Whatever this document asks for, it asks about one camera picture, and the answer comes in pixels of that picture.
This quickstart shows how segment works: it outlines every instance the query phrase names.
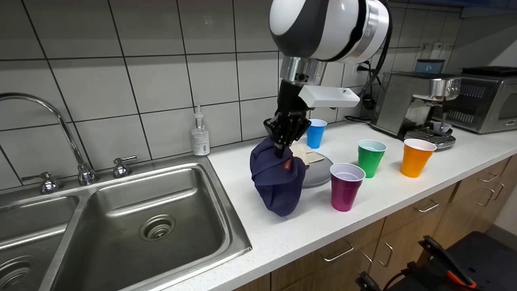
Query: green cup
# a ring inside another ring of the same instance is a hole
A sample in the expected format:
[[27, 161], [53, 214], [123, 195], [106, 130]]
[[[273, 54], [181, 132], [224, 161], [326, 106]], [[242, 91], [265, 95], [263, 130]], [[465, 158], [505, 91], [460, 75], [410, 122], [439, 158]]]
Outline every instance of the green cup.
[[366, 172], [366, 177], [375, 175], [378, 163], [386, 151], [386, 145], [378, 140], [358, 142], [358, 166]]

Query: sink basin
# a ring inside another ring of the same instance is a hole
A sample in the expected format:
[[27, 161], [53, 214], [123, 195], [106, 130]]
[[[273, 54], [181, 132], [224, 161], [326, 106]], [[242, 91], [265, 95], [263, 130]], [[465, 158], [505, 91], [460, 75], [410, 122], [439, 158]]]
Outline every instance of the sink basin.
[[0, 206], [0, 289], [39, 287], [76, 205], [76, 196], [39, 196]]
[[208, 159], [181, 163], [92, 192], [51, 289], [169, 285], [247, 248]]

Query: kitchen counter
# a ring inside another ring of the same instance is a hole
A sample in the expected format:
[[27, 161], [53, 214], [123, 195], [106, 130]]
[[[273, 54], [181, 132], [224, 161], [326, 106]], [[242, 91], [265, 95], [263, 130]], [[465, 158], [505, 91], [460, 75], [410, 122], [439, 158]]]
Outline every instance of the kitchen counter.
[[334, 163], [357, 161], [360, 138], [381, 140], [387, 148], [376, 175], [362, 184], [350, 211], [331, 206], [326, 182], [302, 190], [297, 208], [286, 218], [265, 208], [250, 179], [249, 156], [258, 140], [215, 150], [210, 161], [253, 248], [165, 289], [234, 289], [517, 153], [517, 130], [476, 135], [455, 129], [454, 135], [455, 145], [436, 151], [421, 175], [413, 179], [399, 172], [400, 140], [366, 124], [334, 124], [324, 130], [318, 151]]

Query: espresso machine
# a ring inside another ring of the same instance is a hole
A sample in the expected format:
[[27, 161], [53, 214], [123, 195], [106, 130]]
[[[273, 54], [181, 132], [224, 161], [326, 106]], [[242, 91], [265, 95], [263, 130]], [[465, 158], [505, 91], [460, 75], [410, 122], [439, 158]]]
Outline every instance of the espresso machine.
[[436, 143], [438, 150], [450, 148], [455, 137], [452, 125], [446, 122], [446, 108], [459, 91], [460, 77], [457, 75], [392, 72], [378, 99], [376, 119], [371, 127], [399, 138], [429, 140]]

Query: purple cup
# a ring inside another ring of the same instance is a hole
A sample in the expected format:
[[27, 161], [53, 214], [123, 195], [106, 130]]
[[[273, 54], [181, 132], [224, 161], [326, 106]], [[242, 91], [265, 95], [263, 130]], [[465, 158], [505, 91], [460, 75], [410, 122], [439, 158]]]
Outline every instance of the purple cup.
[[336, 163], [331, 172], [331, 203], [337, 211], [352, 208], [357, 190], [365, 179], [365, 171], [352, 163]]

